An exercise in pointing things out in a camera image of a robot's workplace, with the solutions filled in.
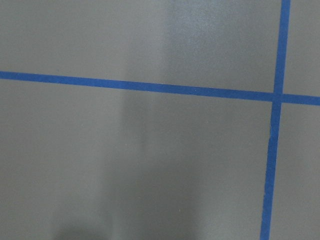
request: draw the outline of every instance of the gray surface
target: gray surface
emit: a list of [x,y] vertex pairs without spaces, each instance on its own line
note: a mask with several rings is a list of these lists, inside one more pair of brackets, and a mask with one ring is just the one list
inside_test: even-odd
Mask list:
[[273,199],[271,240],[320,236],[320,108],[284,104]]
[[256,240],[270,108],[1,80],[0,239]]
[[1,0],[2,71],[272,92],[279,0]]
[[284,92],[320,96],[320,1],[292,0]]

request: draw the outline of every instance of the gray floor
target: gray floor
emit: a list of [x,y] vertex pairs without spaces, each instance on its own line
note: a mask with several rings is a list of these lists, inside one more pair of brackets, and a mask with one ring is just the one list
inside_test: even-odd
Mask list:
[[[1,71],[273,90],[279,0],[0,3]],[[320,96],[291,5],[284,91]],[[282,110],[270,239],[314,240],[320,108]],[[269,102],[2,79],[0,114],[0,239],[259,239]]]

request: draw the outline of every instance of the floor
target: floor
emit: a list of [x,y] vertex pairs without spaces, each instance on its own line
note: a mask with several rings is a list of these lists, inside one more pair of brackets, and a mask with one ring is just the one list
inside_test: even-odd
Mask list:
[[0,3],[0,239],[319,238],[319,1]]

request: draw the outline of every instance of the vertical blue line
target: vertical blue line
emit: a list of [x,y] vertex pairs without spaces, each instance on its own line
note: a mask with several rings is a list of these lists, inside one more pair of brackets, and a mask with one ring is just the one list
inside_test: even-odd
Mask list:
[[284,88],[286,53],[289,29],[290,0],[282,0],[280,12],[280,24],[278,35],[278,47],[275,65],[273,101],[270,119],[270,138],[267,152],[264,198],[260,240],[269,240],[272,216],[272,204],[275,187],[276,162],[279,141],[279,128],[281,118],[282,95]]

